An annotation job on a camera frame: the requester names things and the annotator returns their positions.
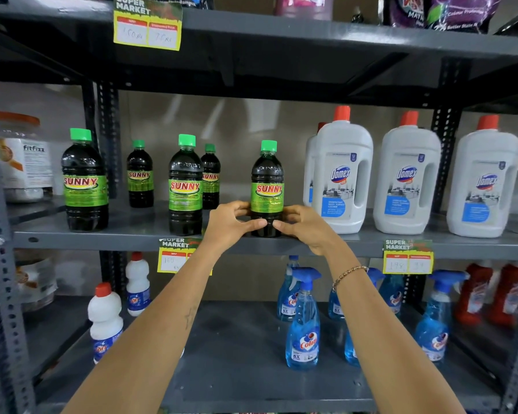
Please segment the white bottle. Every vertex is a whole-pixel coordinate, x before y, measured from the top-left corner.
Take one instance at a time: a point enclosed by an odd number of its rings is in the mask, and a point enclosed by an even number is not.
[[[150,266],[142,258],[142,252],[134,251],[125,271],[129,279],[126,285],[128,311],[133,317],[138,317],[150,305],[149,272]]]
[[[372,166],[370,133],[349,116],[349,106],[336,107],[334,121],[317,135],[313,208],[338,234],[361,229]]]
[[[96,286],[96,295],[88,304],[88,319],[92,321],[90,336],[94,341],[94,363],[100,361],[123,332],[121,298],[111,291],[108,282]]]
[[[518,174],[518,138],[499,132],[498,115],[482,116],[478,129],[457,146],[447,224],[463,237],[495,238],[508,220]]]
[[[387,234],[420,234],[430,218],[441,142],[417,122],[417,111],[405,112],[382,141],[374,222]]]
[[[326,124],[319,122],[317,133]],[[303,204],[305,206],[313,205],[313,176],[315,174],[315,160],[317,159],[317,136],[313,135],[307,139],[305,147],[305,173],[303,176]]]

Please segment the bracelet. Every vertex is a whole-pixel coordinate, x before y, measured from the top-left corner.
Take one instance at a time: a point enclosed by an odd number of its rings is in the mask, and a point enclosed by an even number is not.
[[[341,280],[343,278],[345,278],[345,276],[347,276],[348,274],[354,272],[355,270],[359,270],[359,269],[363,269],[364,271],[368,271],[368,267],[366,266],[355,266],[353,267],[352,269],[349,269],[345,272],[343,272],[342,274],[340,274],[340,277],[338,277],[335,281],[334,281],[334,284],[332,285],[332,292],[336,292],[336,287],[338,286],[338,284],[341,282]]]

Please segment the blue spray nozzle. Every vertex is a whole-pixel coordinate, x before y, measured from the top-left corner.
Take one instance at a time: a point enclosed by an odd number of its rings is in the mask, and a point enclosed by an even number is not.
[[[455,283],[468,279],[470,275],[465,271],[436,270],[428,277],[435,280],[435,290],[448,294]]]
[[[313,280],[322,277],[320,272],[312,267],[292,267],[292,276],[301,281],[301,290],[313,290]]]
[[[370,267],[370,269],[368,269],[367,274],[374,286],[376,286],[376,282],[386,277],[385,274],[383,274],[378,269],[374,269],[373,267]]]

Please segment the black bottle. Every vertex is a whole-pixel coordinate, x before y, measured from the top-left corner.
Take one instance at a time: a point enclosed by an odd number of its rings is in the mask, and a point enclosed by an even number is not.
[[[215,155],[215,145],[205,144],[203,164],[203,209],[217,209],[219,206],[219,188],[221,163]]]
[[[71,128],[73,145],[61,157],[67,224],[71,231],[107,228],[108,181],[88,129]]]
[[[203,166],[194,152],[195,136],[178,136],[180,151],[169,163],[169,229],[178,236],[201,235]]]
[[[131,208],[153,206],[153,161],[144,151],[144,141],[132,141],[134,151],[126,159],[129,204]]]
[[[284,207],[284,169],[275,156],[276,141],[261,141],[261,158],[251,170],[251,218],[264,218],[268,224],[253,231],[256,237],[279,237],[272,221],[282,219]]]

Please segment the plastic jar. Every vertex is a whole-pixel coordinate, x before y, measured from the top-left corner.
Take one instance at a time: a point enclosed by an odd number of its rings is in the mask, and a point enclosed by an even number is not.
[[[46,250],[14,250],[15,280],[18,284],[21,311],[36,311],[54,300],[56,274]]]
[[[276,0],[275,15],[301,19],[332,20],[334,0]]]
[[[48,142],[39,139],[40,120],[0,111],[0,170],[8,203],[52,198],[54,177]]]

